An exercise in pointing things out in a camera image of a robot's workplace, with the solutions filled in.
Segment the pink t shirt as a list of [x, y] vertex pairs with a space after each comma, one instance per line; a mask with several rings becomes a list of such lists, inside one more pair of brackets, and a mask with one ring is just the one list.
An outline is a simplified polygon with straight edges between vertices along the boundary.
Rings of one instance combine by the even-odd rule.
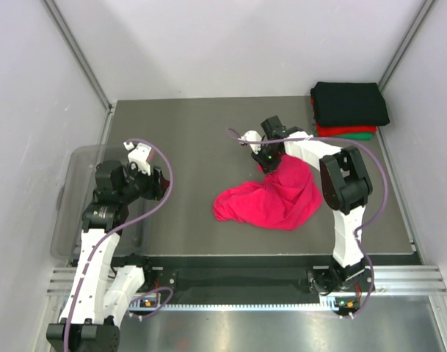
[[236, 221], [268, 230], [302, 226], [323, 201], [307, 163], [284, 155], [261, 182], [246, 181], [223, 191], [212, 207], [218, 221]]

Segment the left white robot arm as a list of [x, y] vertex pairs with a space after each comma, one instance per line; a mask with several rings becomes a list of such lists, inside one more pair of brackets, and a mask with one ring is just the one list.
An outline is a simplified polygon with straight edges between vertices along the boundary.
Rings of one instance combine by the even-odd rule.
[[92, 200], [82, 215], [81, 250], [73, 284], [46, 339], [55, 351], [116, 351], [120, 326], [138, 290], [150, 289], [155, 274], [146, 260], [129, 255], [109, 277], [123, 230], [135, 224], [128, 206], [143, 198], [164, 203], [170, 182], [155, 166], [103, 161], [96, 166]]

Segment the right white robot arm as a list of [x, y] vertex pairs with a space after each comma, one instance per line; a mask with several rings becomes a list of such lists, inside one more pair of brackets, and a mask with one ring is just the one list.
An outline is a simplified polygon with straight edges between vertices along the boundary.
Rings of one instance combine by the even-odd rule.
[[327, 271], [309, 271], [310, 286], [323, 296], [348, 290], [365, 271], [365, 255], [359, 247], [368, 197], [373, 191], [363, 157], [357, 147], [338, 147], [316, 140], [298, 127], [287, 128], [279, 117], [261, 123], [264, 135], [246, 132], [252, 158], [265, 173], [281, 168], [284, 155], [295, 157], [316, 168], [321, 192], [334, 215], [335, 245]]

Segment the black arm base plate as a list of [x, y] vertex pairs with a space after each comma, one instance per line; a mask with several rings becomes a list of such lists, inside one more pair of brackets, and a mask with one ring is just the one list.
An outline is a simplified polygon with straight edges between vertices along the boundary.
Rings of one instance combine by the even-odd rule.
[[301, 293], [353, 292], [372, 283], [370, 265], [342, 268], [328, 256], [144, 256], [116, 257], [112, 266], [143, 264], [145, 278], [169, 284], [179, 293], [191, 289], [293, 289]]

